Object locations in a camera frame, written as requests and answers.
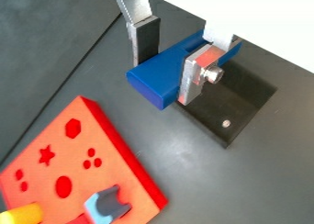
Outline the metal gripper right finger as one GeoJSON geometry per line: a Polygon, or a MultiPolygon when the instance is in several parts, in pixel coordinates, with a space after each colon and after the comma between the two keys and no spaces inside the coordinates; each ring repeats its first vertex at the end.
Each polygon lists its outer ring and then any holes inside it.
{"type": "Polygon", "coordinates": [[[200,95],[204,83],[217,84],[223,76],[222,64],[238,52],[238,37],[226,29],[204,23],[204,45],[186,57],[178,101],[188,105],[200,95]]]}

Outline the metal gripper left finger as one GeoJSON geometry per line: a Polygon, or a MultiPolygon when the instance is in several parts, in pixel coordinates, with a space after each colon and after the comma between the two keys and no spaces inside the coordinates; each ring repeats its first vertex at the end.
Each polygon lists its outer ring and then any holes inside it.
{"type": "Polygon", "coordinates": [[[158,55],[159,17],[152,13],[148,0],[115,0],[127,22],[132,45],[134,65],[158,55]]]}

